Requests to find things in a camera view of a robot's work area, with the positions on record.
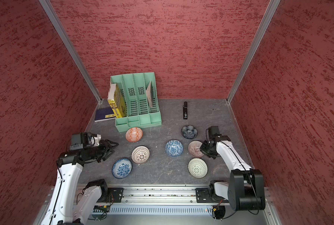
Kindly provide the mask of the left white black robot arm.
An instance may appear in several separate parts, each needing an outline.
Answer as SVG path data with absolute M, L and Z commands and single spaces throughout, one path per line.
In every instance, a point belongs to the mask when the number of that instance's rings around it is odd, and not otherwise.
M 85 225 L 98 201 L 109 199 L 107 183 L 104 179 L 87 184 L 84 194 L 74 207 L 74 198 L 83 166 L 90 160 L 105 161 L 119 146 L 108 139 L 98 146 L 67 151 L 60 155 L 57 164 L 57 179 L 51 201 L 42 225 Z

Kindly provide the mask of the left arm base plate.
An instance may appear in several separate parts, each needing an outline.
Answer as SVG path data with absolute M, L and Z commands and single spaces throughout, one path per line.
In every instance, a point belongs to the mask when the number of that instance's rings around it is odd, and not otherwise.
M 102 191 L 101 198 L 97 201 L 98 203 L 120 203 L 122 201 L 124 188 L 112 187 L 108 190 Z

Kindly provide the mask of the white green lattice bowl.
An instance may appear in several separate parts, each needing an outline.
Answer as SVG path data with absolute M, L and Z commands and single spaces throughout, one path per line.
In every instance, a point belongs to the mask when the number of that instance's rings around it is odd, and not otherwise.
M 201 158 L 193 158 L 188 163 L 188 172 L 195 178 L 201 179 L 208 173 L 208 166 Z

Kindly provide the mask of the orange patterned bowl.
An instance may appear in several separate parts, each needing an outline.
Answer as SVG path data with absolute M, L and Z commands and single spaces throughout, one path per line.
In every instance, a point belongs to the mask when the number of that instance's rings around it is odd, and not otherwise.
M 143 131 L 139 127 L 130 128 L 125 135 L 128 142 L 135 143 L 141 140 Z

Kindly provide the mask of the pink brown striped bowl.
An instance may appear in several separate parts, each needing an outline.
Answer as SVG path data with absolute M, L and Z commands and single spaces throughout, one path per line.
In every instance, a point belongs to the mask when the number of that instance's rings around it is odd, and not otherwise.
M 200 141 L 192 141 L 188 145 L 188 152 L 195 158 L 201 158 L 204 154 L 201 152 L 200 147 L 202 146 L 202 142 Z

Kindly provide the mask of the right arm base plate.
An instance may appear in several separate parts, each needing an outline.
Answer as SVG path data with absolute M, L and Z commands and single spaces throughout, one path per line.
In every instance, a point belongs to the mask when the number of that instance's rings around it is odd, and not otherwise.
M 197 203 L 213 203 L 210 197 L 210 190 L 207 187 L 196 188 Z

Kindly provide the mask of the dark flower shaped bowl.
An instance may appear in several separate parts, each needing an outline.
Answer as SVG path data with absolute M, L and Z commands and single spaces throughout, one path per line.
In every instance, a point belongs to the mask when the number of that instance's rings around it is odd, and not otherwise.
M 194 139 L 198 135 L 198 130 L 192 125 L 188 125 L 181 129 L 181 134 L 185 139 Z

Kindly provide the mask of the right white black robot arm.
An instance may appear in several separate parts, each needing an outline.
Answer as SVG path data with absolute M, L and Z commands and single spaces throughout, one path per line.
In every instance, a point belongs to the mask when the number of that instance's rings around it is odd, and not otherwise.
M 220 156 L 230 171 L 229 181 L 210 184 L 211 196 L 228 200 L 233 211 L 265 209 L 264 179 L 260 170 L 249 166 L 233 147 L 229 137 L 209 134 L 201 152 L 215 159 Z

